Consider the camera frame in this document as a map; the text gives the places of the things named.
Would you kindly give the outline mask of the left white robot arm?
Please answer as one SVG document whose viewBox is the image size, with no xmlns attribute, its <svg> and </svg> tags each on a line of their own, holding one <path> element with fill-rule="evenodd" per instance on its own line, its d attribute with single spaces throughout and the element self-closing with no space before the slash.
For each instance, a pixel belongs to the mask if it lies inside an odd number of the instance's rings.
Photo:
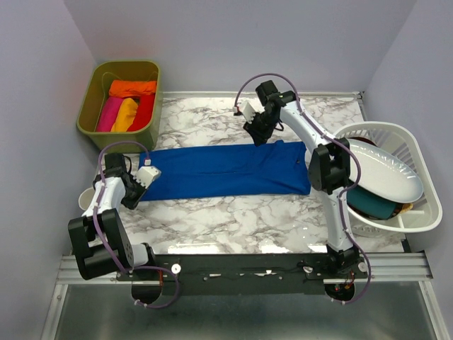
<svg viewBox="0 0 453 340">
<path fill-rule="evenodd" d="M 93 197 L 81 217 L 68 223 L 72 252 L 85 280 L 116 271 L 133 272 L 142 280 L 156 274 L 157 263 L 147 243 L 132 244 L 120 219 L 121 206 L 134 210 L 161 171 L 150 164 L 133 174 L 119 153 L 104 157 L 104 170 L 95 177 Z"/>
</svg>

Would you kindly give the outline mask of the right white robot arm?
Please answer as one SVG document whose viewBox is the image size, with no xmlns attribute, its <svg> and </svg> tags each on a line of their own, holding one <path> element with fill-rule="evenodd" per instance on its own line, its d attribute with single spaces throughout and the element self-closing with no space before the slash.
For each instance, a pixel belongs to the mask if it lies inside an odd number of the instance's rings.
<svg viewBox="0 0 453 340">
<path fill-rule="evenodd" d="M 273 81 L 256 88 L 263 112 L 250 105 L 240 109 L 246 119 L 244 130 L 255 146 L 267 143 L 278 124 L 287 125 L 310 153 L 308 177 L 311 187 L 321 193 L 328 227 L 326 270 L 336 278 L 344 276 L 360 260 L 350 233 L 346 190 L 350 186 L 350 143 L 337 139 L 302 107 L 293 91 L 280 92 Z"/>
</svg>

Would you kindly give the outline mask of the olive green plastic bin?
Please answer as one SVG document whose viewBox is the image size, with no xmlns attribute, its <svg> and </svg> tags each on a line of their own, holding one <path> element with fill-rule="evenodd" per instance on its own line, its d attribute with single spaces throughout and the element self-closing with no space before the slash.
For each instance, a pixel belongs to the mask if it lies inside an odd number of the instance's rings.
<svg viewBox="0 0 453 340">
<path fill-rule="evenodd" d="M 136 132 L 98 132 L 96 130 L 102 108 L 108 99 L 108 90 L 115 80 L 155 81 L 156 94 L 151 120 Z M 114 60 L 104 62 L 94 70 L 86 90 L 84 102 L 77 118 L 76 126 L 80 133 L 89 138 L 99 149 L 114 143 L 109 152 L 123 154 L 140 153 L 143 149 L 133 141 L 144 145 L 148 150 L 155 149 L 159 138 L 163 94 L 161 91 L 161 70 L 151 60 Z"/>
</svg>

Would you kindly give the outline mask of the blue printed t shirt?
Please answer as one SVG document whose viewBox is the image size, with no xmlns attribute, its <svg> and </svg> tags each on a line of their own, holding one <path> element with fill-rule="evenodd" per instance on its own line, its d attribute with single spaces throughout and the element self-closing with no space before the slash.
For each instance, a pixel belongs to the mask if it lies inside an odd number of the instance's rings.
<svg viewBox="0 0 453 340">
<path fill-rule="evenodd" d="M 161 171 L 143 201 L 247 196 L 307 196 L 311 192 L 303 142 L 212 145 L 151 152 Z"/>
</svg>

